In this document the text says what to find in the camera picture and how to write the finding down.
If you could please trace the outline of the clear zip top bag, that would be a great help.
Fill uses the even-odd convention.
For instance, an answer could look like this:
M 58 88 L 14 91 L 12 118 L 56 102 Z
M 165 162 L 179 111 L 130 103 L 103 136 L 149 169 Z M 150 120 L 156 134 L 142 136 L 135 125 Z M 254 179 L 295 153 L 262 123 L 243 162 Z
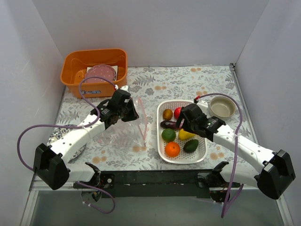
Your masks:
M 119 120 L 106 131 L 98 134 L 94 141 L 101 145 L 115 147 L 144 147 L 146 145 L 148 119 L 144 104 L 140 97 L 135 97 L 133 101 L 138 119 L 129 122 Z

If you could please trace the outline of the yellow mango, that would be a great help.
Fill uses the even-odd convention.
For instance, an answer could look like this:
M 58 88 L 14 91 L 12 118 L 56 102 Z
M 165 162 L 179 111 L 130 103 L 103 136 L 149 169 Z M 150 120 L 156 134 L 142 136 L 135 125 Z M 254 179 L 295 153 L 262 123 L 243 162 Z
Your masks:
M 190 132 L 187 132 L 185 131 L 184 129 L 181 129 L 178 133 L 178 138 L 181 140 L 181 141 L 184 141 L 184 140 L 188 140 L 188 139 L 191 139 L 195 136 L 195 134 L 193 133 L 190 133 Z

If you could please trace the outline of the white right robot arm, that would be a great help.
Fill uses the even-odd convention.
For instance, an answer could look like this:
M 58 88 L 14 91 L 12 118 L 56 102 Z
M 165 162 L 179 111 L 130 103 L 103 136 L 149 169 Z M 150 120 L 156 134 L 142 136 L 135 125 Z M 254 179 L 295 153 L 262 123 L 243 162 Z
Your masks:
M 271 199 L 278 199 L 296 178 L 289 153 L 272 151 L 236 135 L 225 121 L 215 116 L 208 118 L 197 104 L 183 107 L 177 124 L 187 132 L 237 153 L 256 172 L 237 174 L 234 181 L 255 186 Z

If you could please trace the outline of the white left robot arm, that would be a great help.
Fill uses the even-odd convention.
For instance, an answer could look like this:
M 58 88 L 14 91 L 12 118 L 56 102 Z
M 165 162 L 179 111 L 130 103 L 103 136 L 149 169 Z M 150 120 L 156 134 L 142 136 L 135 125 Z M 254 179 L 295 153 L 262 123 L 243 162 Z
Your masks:
M 107 130 L 118 120 L 134 121 L 139 116 L 135 110 L 128 86 L 116 90 L 111 99 L 101 102 L 97 109 L 61 139 L 49 146 L 40 144 L 35 151 L 34 172 L 52 190 L 61 188 L 66 182 L 80 181 L 89 188 L 100 183 L 101 171 L 93 164 L 69 164 L 71 157 L 96 135 Z

